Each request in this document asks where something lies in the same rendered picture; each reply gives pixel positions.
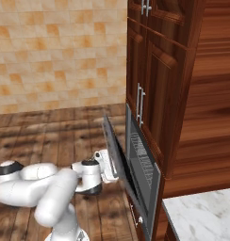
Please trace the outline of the small wood cabinet door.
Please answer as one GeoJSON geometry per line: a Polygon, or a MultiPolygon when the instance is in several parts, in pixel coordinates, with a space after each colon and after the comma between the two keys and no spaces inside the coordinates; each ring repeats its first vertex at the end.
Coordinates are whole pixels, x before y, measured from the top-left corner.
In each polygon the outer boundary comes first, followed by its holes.
{"type": "Polygon", "coordinates": [[[189,0],[150,0],[150,7],[148,27],[182,44],[189,0]]]}
{"type": "Polygon", "coordinates": [[[127,16],[130,19],[139,24],[147,25],[146,9],[143,11],[143,15],[141,15],[141,0],[128,0],[127,11],[127,16]]]}

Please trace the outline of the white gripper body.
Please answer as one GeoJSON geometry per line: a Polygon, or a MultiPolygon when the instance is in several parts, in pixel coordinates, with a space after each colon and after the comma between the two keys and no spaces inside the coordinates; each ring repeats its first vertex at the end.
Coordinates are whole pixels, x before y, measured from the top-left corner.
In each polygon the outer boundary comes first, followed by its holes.
{"type": "Polygon", "coordinates": [[[119,180],[117,173],[114,171],[114,166],[110,162],[107,149],[103,149],[98,152],[99,156],[97,161],[100,164],[101,177],[104,183],[115,183],[119,180]]]}

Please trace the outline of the wood drawer front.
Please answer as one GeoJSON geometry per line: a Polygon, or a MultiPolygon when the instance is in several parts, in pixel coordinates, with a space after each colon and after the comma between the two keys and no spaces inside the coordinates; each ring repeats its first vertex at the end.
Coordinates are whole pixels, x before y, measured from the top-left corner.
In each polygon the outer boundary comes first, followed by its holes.
{"type": "MultiPolygon", "coordinates": [[[[127,195],[127,199],[128,199],[128,204],[134,205],[134,211],[135,211],[135,214],[136,214],[136,218],[138,218],[140,215],[138,214],[138,212],[136,210],[135,204],[132,202],[131,198],[128,195],[127,195]]],[[[141,223],[138,225],[138,227],[135,226],[135,229],[136,229],[138,241],[145,241],[145,237],[144,237],[144,234],[143,234],[143,229],[142,229],[141,223]]]]}

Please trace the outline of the tall dark wood cabinet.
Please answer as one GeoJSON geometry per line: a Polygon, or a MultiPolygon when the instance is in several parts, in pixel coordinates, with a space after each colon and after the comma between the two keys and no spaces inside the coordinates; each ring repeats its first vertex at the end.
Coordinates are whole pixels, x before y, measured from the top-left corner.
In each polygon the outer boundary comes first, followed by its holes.
{"type": "MultiPolygon", "coordinates": [[[[189,10],[188,10],[188,13],[186,14],[185,32],[182,34],[182,37],[183,37],[182,44],[174,40],[170,40],[165,36],[155,32],[151,28],[149,28],[148,17],[147,17],[147,25],[141,24],[147,29],[147,41],[150,37],[159,37],[171,42],[172,44],[175,44],[178,47],[183,48],[186,51],[182,78],[178,84],[178,87],[176,88],[175,98],[173,101],[172,124],[169,127],[169,148],[170,148],[169,153],[165,156],[165,160],[163,162],[162,167],[158,163],[156,163],[161,172],[161,176],[160,176],[160,184],[159,184],[158,197],[157,197],[157,203],[156,203],[156,214],[155,214],[152,241],[156,241],[156,230],[157,230],[157,224],[158,224],[158,217],[161,209],[165,182],[167,179],[169,179],[172,176],[173,163],[175,161],[178,142],[181,135],[185,108],[186,108],[187,98],[189,94],[189,85],[190,85],[190,80],[192,76],[198,40],[200,36],[204,10],[205,10],[205,0],[189,0],[189,10]]],[[[150,149],[147,137],[144,134],[142,127],[140,127],[140,130],[150,149]]]]}

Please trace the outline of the wood counter cabinet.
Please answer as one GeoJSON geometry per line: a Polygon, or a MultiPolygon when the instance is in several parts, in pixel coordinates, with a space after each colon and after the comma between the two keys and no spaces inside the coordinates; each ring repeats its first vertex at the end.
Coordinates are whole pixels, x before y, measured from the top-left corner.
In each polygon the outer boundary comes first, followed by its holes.
{"type": "Polygon", "coordinates": [[[164,236],[164,241],[180,241],[176,235],[175,230],[173,229],[173,224],[169,218],[168,218],[167,230],[164,236]]]}

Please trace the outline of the grey oven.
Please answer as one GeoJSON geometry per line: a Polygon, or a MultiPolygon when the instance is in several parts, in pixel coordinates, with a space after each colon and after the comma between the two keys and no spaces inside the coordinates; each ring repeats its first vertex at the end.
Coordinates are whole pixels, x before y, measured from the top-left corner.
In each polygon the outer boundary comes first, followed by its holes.
{"type": "Polygon", "coordinates": [[[158,190],[159,190],[159,184],[160,184],[160,176],[161,172],[156,164],[156,161],[153,157],[153,155],[150,152],[150,149],[143,137],[143,134],[139,128],[139,125],[137,124],[137,121],[132,115],[132,112],[130,110],[129,105],[126,105],[126,157],[127,157],[127,163],[131,169],[132,177],[136,185],[136,189],[139,193],[139,200],[142,204],[142,207],[146,213],[147,221],[141,223],[143,233],[145,236],[146,241],[152,241],[153,236],[153,228],[154,228],[154,221],[155,221],[155,214],[156,214],[156,203],[157,203],[157,197],[158,197],[158,190]],[[151,185],[151,190],[144,190],[140,184],[138,183],[137,175],[133,169],[133,166],[131,164],[130,159],[130,135],[132,133],[138,133],[140,136],[140,139],[142,141],[142,144],[150,158],[151,164],[153,165],[154,171],[153,171],[153,180],[151,185]]]}

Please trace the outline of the narrow wood cabinet door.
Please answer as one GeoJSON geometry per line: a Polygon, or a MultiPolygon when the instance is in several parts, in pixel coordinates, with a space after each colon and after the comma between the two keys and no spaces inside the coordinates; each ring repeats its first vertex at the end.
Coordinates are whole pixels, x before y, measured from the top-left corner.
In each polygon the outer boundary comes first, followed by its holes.
{"type": "MultiPolygon", "coordinates": [[[[132,114],[136,118],[137,88],[140,83],[146,93],[146,65],[147,65],[147,29],[141,24],[127,20],[127,67],[126,67],[126,100],[132,114]]],[[[145,103],[147,93],[143,99],[142,120],[145,124],[145,103]]]]}

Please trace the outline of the wide wood cabinet door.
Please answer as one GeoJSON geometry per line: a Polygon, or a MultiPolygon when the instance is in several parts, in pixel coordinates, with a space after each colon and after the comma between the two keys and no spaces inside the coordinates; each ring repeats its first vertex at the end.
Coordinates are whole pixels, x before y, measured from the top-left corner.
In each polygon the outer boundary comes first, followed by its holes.
{"type": "Polygon", "coordinates": [[[145,111],[143,132],[156,162],[162,167],[169,153],[175,91],[182,78],[186,51],[159,38],[147,41],[145,111]]]}

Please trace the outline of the dark grey oven door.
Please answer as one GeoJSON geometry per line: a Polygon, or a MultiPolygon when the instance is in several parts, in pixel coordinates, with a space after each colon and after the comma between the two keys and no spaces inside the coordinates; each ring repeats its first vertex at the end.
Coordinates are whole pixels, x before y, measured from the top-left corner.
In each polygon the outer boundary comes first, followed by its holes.
{"type": "Polygon", "coordinates": [[[143,221],[146,222],[147,216],[142,207],[142,204],[140,203],[139,193],[136,189],[136,185],[131,174],[131,169],[128,166],[126,156],[123,152],[123,148],[121,147],[119,140],[116,138],[116,135],[107,115],[104,116],[102,126],[106,139],[107,151],[109,156],[109,162],[112,168],[112,173],[123,181],[125,190],[132,199],[132,202],[134,202],[139,215],[142,217],[143,221]]]}

